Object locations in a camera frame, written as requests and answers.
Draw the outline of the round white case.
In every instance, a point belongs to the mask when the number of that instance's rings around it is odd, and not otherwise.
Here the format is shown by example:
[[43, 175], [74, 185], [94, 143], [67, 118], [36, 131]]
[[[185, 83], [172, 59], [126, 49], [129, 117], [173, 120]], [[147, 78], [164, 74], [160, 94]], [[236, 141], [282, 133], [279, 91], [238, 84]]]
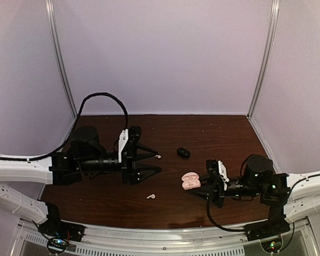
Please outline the round white case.
[[181, 177], [181, 180], [182, 180], [182, 187], [184, 190], [199, 188], [201, 186], [199, 175], [195, 172], [185, 173]]

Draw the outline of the black earbud charging case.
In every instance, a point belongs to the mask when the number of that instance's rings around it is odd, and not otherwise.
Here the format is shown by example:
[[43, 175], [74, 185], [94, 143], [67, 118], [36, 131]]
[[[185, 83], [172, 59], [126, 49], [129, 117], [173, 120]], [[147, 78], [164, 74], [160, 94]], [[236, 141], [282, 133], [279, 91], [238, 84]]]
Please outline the black earbud charging case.
[[179, 147], [177, 149], [177, 154], [180, 156], [180, 157], [183, 157], [183, 158], [189, 158], [190, 157], [190, 151], [187, 150], [186, 148], [183, 148], [183, 147]]

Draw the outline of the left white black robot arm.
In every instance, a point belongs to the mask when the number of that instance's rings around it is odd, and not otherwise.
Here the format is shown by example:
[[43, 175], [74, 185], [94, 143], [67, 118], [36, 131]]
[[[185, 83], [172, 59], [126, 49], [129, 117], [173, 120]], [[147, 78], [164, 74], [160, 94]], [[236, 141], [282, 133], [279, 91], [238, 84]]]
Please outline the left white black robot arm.
[[118, 150], [108, 152], [100, 144], [98, 130], [93, 126], [82, 126], [72, 133], [67, 151], [35, 157], [0, 155], [0, 204], [60, 237], [66, 232], [66, 225], [60, 219], [58, 207], [32, 199], [7, 183], [67, 186], [82, 181], [83, 176], [94, 179], [100, 175], [120, 173], [124, 184], [138, 185], [162, 170], [142, 163], [142, 160], [159, 154], [140, 144], [141, 135], [140, 126], [124, 129], [118, 139]]

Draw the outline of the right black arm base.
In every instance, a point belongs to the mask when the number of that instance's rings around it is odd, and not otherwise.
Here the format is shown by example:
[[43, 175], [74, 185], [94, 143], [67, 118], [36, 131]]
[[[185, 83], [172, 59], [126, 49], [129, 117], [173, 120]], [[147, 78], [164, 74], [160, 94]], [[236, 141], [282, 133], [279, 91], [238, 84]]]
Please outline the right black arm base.
[[268, 220], [245, 225], [248, 241], [269, 238], [290, 231], [290, 224], [285, 220], [283, 208], [271, 207]]

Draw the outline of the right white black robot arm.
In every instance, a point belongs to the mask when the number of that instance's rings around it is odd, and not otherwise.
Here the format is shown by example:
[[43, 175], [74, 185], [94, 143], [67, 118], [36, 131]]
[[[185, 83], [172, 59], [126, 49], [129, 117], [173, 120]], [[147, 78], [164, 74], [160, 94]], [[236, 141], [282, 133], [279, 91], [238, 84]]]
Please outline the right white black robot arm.
[[276, 234], [283, 223], [294, 223], [308, 215], [320, 212], [320, 171], [295, 174], [275, 173], [272, 160], [262, 155], [250, 155], [242, 163], [240, 175], [227, 176], [222, 161], [207, 160], [207, 174], [203, 177], [188, 172], [181, 178], [187, 193], [206, 200], [209, 220], [218, 228], [211, 216], [211, 206], [222, 208], [226, 198], [242, 201], [260, 198], [268, 206], [269, 217], [263, 223], [266, 235]]

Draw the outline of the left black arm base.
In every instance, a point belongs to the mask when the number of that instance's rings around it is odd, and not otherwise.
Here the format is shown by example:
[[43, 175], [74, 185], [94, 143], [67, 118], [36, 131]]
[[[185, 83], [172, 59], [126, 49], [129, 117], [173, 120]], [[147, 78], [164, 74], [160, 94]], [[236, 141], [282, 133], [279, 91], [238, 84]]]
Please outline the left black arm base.
[[62, 221], [56, 205], [45, 203], [47, 206], [46, 221], [38, 225], [39, 230], [49, 236], [81, 242], [85, 227], [83, 225]]

